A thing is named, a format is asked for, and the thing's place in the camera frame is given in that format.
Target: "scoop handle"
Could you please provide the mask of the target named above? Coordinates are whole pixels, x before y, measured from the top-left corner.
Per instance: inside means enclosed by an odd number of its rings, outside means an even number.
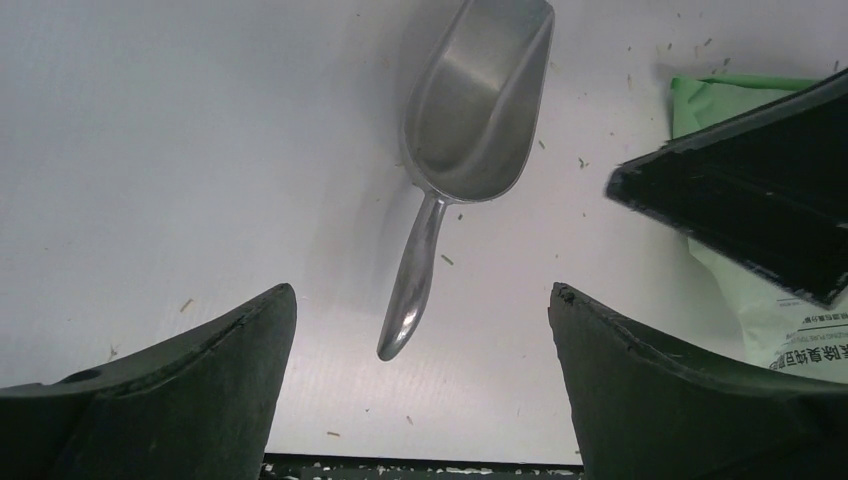
[[[425,193],[403,250],[389,309],[383,321],[377,345],[380,360],[388,362],[395,358],[421,321],[433,283],[436,241],[446,208],[447,203],[437,193]]]

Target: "crumb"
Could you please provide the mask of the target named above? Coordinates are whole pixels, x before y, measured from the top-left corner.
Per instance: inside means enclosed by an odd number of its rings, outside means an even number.
[[[188,300],[186,300],[186,303],[184,303],[183,306],[180,307],[180,313],[184,313],[186,311],[186,309],[189,307],[189,305],[191,305],[192,303],[194,303],[193,298],[189,298]]]

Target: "white surface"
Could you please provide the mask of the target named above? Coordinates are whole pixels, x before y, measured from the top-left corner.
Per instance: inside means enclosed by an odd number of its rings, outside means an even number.
[[[2,2],[0,385],[57,381],[289,282],[269,450],[578,463],[554,281],[737,356],[685,240],[603,186],[667,138],[674,72],[729,57],[828,75],[848,2],[552,3],[546,149],[508,195],[448,210],[438,253],[455,265],[437,263],[421,327],[383,364],[422,197],[396,166],[398,112],[456,2]]]

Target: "white table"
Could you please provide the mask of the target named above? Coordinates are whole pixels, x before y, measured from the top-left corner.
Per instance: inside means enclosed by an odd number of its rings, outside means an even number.
[[[508,195],[449,210],[438,253],[455,265],[437,262],[421,327],[386,364],[374,349],[422,197],[397,166],[399,112],[456,1],[3,2],[0,386],[57,381],[289,282],[269,451],[580,463],[554,281],[739,357],[685,241],[603,187],[667,138],[672,74],[848,64],[848,2],[552,3],[546,148]]]

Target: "metal scoop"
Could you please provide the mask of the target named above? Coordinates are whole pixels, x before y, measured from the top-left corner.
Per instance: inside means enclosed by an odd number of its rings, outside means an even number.
[[[451,203],[503,195],[524,168],[551,46],[544,0],[466,0],[419,77],[401,129],[424,203],[403,252],[377,355],[391,360],[421,320]]]

